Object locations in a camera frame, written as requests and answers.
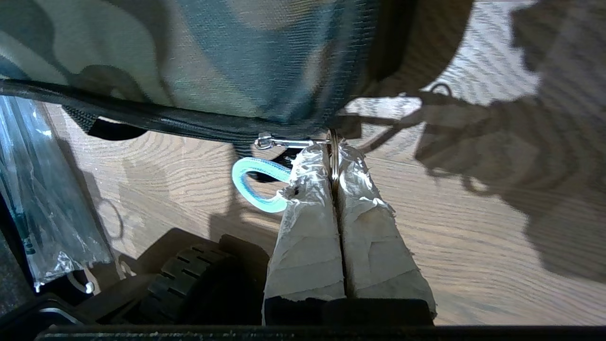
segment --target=plastic bag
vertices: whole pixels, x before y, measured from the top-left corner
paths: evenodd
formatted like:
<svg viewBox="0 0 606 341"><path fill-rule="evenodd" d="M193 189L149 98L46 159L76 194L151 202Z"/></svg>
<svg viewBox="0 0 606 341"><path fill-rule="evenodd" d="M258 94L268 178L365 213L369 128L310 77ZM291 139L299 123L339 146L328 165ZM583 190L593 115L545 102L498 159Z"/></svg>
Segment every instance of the plastic bag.
<svg viewBox="0 0 606 341"><path fill-rule="evenodd" d="M111 256L59 145L31 100L0 96L0 193L39 287Z"/></svg>

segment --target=wood grain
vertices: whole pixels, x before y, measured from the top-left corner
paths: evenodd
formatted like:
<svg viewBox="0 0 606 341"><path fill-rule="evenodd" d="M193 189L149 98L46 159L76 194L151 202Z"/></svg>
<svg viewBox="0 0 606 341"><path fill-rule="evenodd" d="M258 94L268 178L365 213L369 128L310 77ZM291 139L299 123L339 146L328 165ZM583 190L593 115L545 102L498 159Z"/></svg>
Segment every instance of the wood grain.
<svg viewBox="0 0 606 341"><path fill-rule="evenodd" d="M346 114L436 323L606 323L606 2L420 3L399 72ZM178 228L271 254L280 216L235 195L229 145L106 142L47 109L119 253Z"/></svg>

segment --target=camouflage bag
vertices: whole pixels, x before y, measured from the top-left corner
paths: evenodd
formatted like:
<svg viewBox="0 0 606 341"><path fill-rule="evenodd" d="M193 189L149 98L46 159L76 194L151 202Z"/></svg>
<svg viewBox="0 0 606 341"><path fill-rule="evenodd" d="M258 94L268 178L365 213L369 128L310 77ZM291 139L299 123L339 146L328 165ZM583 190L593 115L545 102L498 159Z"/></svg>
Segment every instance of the camouflage bag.
<svg viewBox="0 0 606 341"><path fill-rule="evenodd" d="M62 104L108 140L146 130L247 146L263 131L309 136L350 99L378 8L379 0L3 0L0 95Z"/></svg>

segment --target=black strap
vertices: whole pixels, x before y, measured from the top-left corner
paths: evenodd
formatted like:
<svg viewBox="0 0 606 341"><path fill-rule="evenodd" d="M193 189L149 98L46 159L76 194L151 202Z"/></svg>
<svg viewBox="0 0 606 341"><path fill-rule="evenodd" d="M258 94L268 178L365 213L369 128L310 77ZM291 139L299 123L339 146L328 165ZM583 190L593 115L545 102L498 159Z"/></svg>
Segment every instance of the black strap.
<svg viewBox="0 0 606 341"><path fill-rule="evenodd" d="M76 122L86 134L108 141L130 140L140 137L147 130L129 126L128 124L112 123L99 119L97 116L78 110L74 107L63 106L65 112Z"/></svg>

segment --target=camouflage fabric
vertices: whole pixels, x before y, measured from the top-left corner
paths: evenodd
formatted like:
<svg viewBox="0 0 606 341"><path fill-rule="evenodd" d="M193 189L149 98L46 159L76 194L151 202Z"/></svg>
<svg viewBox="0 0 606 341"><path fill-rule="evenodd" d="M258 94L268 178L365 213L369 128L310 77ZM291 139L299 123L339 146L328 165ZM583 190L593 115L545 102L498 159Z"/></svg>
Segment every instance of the camouflage fabric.
<svg viewBox="0 0 606 341"><path fill-rule="evenodd" d="M371 2L1 0L0 78L292 122L352 81Z"/></svg>

